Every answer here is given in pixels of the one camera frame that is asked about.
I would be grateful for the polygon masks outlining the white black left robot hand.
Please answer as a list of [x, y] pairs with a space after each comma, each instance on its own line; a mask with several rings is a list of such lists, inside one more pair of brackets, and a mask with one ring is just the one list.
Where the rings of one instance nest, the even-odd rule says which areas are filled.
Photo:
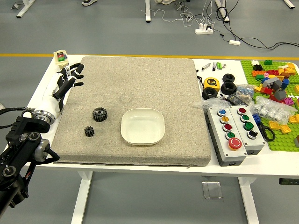
[[44, 91], [42, 103], [34, 110], [33, 116], [55, 120], [64, 107], [63, 100], [68, 90], [83, 85], [83, 82], [76, 82], [84, 77], [81, 74], [83, 68], [83, 64], [76, 63], [55, 73]]

